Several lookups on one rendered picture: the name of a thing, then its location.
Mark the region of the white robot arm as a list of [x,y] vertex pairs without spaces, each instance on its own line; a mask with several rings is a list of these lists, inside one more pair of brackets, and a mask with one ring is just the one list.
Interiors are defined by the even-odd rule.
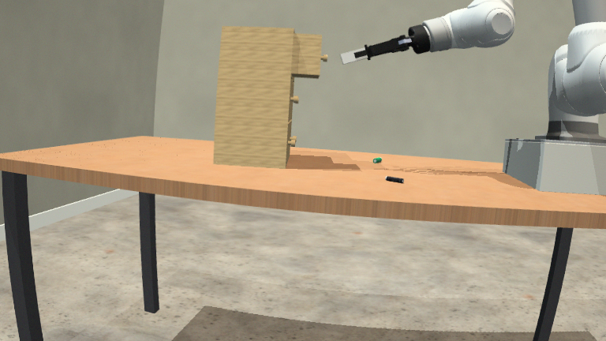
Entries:
[[[507,42],[515,28],[513,3],[474,0],[465,9],[423,21],[430,52]],[[599,114],[606,113],[606,0],[572,3],[576,27],[548,71],[548,132],[535,139],[606,144],[598,131]]]

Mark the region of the tall wooden chest of drawers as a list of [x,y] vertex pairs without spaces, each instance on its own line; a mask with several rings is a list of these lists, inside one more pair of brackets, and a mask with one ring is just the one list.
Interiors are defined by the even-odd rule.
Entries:
[[222,26],[213,164],[286,169],[294,33]]

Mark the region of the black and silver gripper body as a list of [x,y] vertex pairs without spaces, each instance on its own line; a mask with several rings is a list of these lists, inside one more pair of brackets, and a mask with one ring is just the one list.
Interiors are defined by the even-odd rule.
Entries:
[[421,24],[410,27],[406,39],[411,39],[412,42],[407,43],[407,47],[412,47],[416,54],[428,52],[430,50],[429,35],[425,27]]

